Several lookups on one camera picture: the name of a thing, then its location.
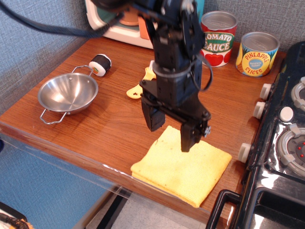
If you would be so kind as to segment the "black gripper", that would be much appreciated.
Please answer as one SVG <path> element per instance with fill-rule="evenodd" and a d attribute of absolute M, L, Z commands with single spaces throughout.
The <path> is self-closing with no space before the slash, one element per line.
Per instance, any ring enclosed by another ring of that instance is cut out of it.
<path fill-rule="evenodd" d="M 142 112 L 151 132 L 165 123 L 165 116 L 171 116 L 182 123 L 181 151 L 189 152 L 211 128 L 208 121 L 211 114 L 199 101 L 201 88 L 202 60 L 194 59 L 180 70 L 166 69 L 154 61 L 152 67 L 156 80 L 142 80 L 140 86 Z"/>

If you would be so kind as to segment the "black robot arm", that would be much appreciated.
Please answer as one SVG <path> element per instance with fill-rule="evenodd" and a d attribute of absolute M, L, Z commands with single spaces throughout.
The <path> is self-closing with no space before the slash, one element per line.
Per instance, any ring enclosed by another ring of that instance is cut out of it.
<path fill-rule="evenodd" d="M 94 4 L 120 15 L 137 10 L 153 45 L 155 80 L 142 80 L 142 111 L 155 131 L 166 116 L 181 123 L 181 150 L 188 152 L 209 130 L 211 118 L 199 100 L 202 83 L 200 50 L 204 46 L 194 0 L 96 0 Z"/>

